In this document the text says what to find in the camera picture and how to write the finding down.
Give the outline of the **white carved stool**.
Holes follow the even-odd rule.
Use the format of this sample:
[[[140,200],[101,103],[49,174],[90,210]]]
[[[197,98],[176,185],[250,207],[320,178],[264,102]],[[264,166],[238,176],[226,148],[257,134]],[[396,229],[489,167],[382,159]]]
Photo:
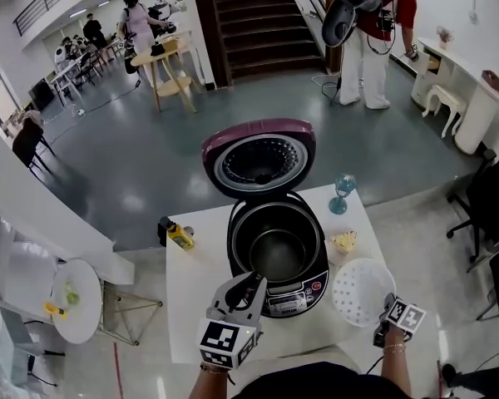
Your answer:
[[[446,87],[435,84],[430,87],[425,100],[425,109],[422,116],[426,117],[430,112],[436,115],[442,106],[449,110],[449,117],[443,127],[441,138],[444,139],[448,129],[451,129],[451,136],[455,136],[458,128],[464,120],[467,110],[467,103],[456,93]]]

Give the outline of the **person's left forearm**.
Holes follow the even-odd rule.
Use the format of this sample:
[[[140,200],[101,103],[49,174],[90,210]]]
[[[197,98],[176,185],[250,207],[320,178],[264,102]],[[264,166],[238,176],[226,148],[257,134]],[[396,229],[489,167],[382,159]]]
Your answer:
[[[223,367],[200,364],[200,372],[189,399],[227,399],[229,370]]]

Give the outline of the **white long table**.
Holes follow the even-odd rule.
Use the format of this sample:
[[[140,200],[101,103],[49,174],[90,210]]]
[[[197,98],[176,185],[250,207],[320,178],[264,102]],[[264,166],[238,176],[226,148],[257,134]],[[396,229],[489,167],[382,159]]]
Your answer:
[[[73,93],[81,97],[81,89],[85,82],[95,85],[92,77],[102,76],[105,65],[106,61],[98,50],[85,51],[77,59],[68,61],[50,81],[50,86],[56,92],[62,106],[73,101]]]

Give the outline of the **dark wooden staircase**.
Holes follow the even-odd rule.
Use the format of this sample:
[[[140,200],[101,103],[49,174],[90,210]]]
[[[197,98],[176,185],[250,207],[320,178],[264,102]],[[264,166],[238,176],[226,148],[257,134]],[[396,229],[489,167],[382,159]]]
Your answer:
[[[195,0],[214,81],[317,69],[338,71],[321,30],[332,0]]]

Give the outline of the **white square table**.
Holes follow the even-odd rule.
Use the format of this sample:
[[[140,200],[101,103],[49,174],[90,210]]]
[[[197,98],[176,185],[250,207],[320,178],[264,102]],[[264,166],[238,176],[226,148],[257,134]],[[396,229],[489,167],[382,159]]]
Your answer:
[[[335,195],[333,185],[300,191],[317,216],[326,235],[353,230],[356,247],[346,259],[372,258],[382,264],[384,257],[358,191],[346,199],[347,211],[336,215],[328,204]],[[231,279],[226,252],[230,206],[221,206],[174,216],[174,221],[191,226],[195,246],[185,251],[172,240],[166,249],[166,291],[171,358],[174,363],[197,363],[196,346],[200,320],[205,316],[216,289]],[[310,309],[293,318],[261,318],[263,336],[249,354],[250,360],[273,359],[339,345],[358,336],[362,328],[345,321],[336,311],[333,290]]]

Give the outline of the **black cabinet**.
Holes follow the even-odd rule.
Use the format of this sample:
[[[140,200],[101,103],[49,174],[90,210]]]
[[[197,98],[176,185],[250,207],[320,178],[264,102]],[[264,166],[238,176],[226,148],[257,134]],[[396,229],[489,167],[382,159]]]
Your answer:
[[[54,93],[45,79],[41,79],[28,91],[32,106],[36,111],[43,111],[54,99]]]

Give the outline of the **yellow cake slice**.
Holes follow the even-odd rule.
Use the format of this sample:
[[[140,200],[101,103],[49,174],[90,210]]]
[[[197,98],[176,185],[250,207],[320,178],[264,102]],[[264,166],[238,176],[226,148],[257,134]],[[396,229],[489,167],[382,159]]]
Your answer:
[[[348,232],[342,232],[332,235],[330,238],[334,247],[342,254],[349,254],[356,247],[357,232],[350,230]]]

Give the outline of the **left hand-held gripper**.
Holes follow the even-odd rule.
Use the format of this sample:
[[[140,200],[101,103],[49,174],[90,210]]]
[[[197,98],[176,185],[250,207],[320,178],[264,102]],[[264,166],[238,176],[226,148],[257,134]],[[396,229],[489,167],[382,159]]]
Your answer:
[[[261,333],[267,279],[256,272],[242,273],[220,285],[200,320],[196,346],[202,362],[237,369],[257,346]],[[247,308],[236,308],[247,299]]]

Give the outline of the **small yellow bottle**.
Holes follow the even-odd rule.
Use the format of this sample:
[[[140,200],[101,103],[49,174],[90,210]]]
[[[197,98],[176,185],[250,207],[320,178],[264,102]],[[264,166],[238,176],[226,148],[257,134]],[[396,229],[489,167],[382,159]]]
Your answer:
[[[51,314],[52,316],[58,316],[59,318],[66,319],[67,318],[67,310],[64,308],[58,307],[55,303],[45,302],[43,304],[44,310]]]

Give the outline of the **white curved desk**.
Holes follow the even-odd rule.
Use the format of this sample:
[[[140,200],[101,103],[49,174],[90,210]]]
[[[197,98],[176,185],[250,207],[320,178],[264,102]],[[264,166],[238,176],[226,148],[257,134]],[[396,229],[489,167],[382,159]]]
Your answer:
[[[476,62],[469,62],[448,48],[441,49],[435,40],[420,38],[418,41],[422,47],[419,59],[410,64],[416,72],[411,99],[423,111],[427,92],[435,84],[460,96],[467,103],[464,120],[455,136],[451,136],[448,129],[446,137],[451,137],[462,153],[472,155],[497,113],[499,92],[482,79],[482,70]]]

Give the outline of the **black office chair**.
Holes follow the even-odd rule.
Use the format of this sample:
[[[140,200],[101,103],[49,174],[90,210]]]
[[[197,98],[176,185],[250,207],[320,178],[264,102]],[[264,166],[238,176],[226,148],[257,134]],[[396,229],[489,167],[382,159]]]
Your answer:
[[[447,196],[447,202],[457,203],[468,220],[450,228],[446,236],[450,239],[458,230],[472,229],[473,254],[469,263],[475,268],[483,260],[481,243],[491,245],[491,254],[499,249],[499,155],[494,150],[484,150],[481,165],[466,187],[465,196],[465,199],[456,193]]]

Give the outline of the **small green bottle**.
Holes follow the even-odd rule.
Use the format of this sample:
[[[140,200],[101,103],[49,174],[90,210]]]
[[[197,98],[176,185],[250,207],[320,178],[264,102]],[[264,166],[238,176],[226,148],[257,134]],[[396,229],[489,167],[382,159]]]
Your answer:
[[[75,285],[71,281],[66,281],[64,284],[64,291],[67,303],[71,306],[78,305],[80,302],[80,296],[77,292]]]

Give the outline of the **maroon rice cooker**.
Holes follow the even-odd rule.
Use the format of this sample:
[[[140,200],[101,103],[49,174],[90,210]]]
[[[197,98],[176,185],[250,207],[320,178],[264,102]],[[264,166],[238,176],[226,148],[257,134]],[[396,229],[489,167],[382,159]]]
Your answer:
[[[305,199],[295,192],[310,172],[316,153],[314,129],[307,121],[276,118],[250,121],[220,131],[201,149],[205,172],[215,188],[235,200],[227,225],[226,247],[231,273],[246,273],[231,262],[230,221],[245,204],[299,201],[317,220],[322,247],[309,271],[290,282],[270,283],[262,308],[268,318],[292,318],[308,312],[323,297],[329,282],[324,230]]]

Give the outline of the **round wooden two-tier table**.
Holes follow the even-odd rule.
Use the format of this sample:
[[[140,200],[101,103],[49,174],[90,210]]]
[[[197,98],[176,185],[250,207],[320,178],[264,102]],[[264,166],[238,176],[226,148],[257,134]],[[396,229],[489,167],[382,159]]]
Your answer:
[[[162,53],[158,56],[152,56],[151,50],[146,50],[131,60],[131,65],[134,67],[146,66],[149,68],[152,82],[153,82],[153,95],[156,103],[156,108],[158,111],[161,110],[161,98],[167,98],[170,96],[179,96],[184,107],[190,114],[195,114],[196,109],[190,98],[186,94],[186,90],[192,86],[201,92],[201,86],[198,81],[190,74],[187,70],[184,62],[182,61],[181,53],[188,50],[187,42],[179,42],[178,47],[175,50]],[[172,55],[176,56],[177,61],[180,64],[181,70],[184,72],[184,76],[179,76],[175,73],[174,69],[170,64],[170,57]],[[155,66],[157,62],[161,62],[170,80],[160,84],[156,80]]]

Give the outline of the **person's dark shirt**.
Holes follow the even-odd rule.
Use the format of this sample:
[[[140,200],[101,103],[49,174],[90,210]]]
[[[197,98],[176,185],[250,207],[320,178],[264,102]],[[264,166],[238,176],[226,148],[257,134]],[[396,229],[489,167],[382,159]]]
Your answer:
[[[271,372],[246,385],[232,399],[412,399],[388,379],[331,362]]]

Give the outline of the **white perforated steamer tray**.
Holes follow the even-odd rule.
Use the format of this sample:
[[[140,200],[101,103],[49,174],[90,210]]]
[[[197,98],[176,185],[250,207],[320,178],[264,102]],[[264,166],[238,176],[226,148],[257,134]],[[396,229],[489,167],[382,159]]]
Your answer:
[[[396,294],[395,280],[388,268],[374,259],[347,262],[333,280],[332,300],[338,315],[359,328],[378,325],[390,293]]]

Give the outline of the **black bag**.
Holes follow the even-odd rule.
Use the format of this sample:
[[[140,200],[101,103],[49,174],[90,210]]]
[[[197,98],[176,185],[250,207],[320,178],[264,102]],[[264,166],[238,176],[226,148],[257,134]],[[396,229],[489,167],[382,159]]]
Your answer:
[[[166,247],[167,239],[175,231],[175,223],[167,216],[161,217],[157,225],[157,234],[162,247]]]

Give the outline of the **teal lantern ornament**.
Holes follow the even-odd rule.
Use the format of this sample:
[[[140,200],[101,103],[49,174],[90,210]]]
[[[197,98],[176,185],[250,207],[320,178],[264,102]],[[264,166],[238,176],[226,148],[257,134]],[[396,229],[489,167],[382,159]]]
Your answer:
[[[329,201],[329,210],[341,215],[347,211],[347,198],[356,190],[356,180],[353,175],[339,174],[334,182],[335,196]]]

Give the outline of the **person's beige trousers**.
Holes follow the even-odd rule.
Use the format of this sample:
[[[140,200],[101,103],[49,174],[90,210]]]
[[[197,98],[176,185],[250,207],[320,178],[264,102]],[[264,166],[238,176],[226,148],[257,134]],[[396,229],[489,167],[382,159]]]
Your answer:
[[[309,352],[243,363],[230,377],[237,387],[242,387],[243,385],[254,381],[256,378],[271,372],[283,371],[317,362],[330,362],[356,372],[360,371],[360,368],[354,360],[341,347],[333,344]]]

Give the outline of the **black pot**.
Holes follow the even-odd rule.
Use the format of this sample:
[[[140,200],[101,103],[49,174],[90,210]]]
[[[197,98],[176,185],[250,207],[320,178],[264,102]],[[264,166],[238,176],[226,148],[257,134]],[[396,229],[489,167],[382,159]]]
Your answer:
[[[230,221],[231,262],[245,272],[255,271],[270,283],[301,277],[321,247],[317,220],[296,199],[245,204]]]

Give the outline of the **round white side table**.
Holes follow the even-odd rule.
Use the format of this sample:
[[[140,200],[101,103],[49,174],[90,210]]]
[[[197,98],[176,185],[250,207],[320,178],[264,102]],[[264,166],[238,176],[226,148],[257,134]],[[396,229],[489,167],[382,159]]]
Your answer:
[[[71,281],[80,296],[78,305],[67,303],[64,284]],[[49,302],[67,310],[67,318],[52,316],[59,334],[71,344],[83,344],[103,333],[130,346],[138,346],[154,316],[163,307],[155,298],[145,298],[100,279],[95,269],[81,259],[61,265],[53,280]]]

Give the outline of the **dark chair with jacket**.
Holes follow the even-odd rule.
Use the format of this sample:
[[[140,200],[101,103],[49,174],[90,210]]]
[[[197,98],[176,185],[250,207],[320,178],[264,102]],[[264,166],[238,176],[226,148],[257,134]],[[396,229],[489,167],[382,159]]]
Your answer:
[[[51,174],[51,170],[37,153],[37,146],[39,143],[42,143],[56,157],[56,154],[44,137],[41,113],[36,110],[25,111],[22,115],[21,126],[22,128],[12,142],[12,152],[33,174],[33,166],[37,167],[40,171],[42,171],[43,167]]]

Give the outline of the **pale blue small table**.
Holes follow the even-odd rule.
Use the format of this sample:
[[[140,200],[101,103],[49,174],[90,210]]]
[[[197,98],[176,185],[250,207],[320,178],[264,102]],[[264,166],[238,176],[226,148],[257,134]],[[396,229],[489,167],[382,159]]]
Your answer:
[[[0,368],[6,379],[25,389],[35,387],[35,383],[57,387],[33,372],[36,359],[45,356],[65,357],[65,354],[44,349],[32,339],[19,314],[0,306]]]

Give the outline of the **yellow oil bottle black cap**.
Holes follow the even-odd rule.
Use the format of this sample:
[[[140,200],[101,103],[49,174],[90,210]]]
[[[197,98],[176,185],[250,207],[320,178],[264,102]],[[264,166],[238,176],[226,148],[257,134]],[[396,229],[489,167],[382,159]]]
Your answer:
[[[166,227],[168,237],[182,249],[193,249],[194,240],[192,236],[176,222],[169,222]]]

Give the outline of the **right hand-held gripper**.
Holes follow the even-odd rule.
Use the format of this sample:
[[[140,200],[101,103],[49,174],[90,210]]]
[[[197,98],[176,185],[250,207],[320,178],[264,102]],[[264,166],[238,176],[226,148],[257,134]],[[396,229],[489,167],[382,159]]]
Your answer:
[[[373,345],[384,347],[385,337],[390,327],[403,332],[403,341],[408,342],[426,316],[426,311],[415,304],[407,304],[399,297],[386,297],[379,325],[373,333]]]

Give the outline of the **small potted dried plant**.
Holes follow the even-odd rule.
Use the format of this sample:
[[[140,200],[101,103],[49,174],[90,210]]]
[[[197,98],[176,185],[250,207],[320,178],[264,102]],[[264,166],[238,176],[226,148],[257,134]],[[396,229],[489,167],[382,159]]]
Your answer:
[[[453,32],[443,26],[437,26],[436,34],[439,38],[439,47],[447,49],[448,45],[454,40]]]

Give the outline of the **person's right forearm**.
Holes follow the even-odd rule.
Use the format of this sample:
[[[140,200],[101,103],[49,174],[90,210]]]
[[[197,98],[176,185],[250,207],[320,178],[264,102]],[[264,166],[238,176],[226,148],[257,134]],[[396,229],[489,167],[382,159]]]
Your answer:
[[[394,383],[407,396],[412,395],[404,342],[391,341],[384,346],[381,376]]]

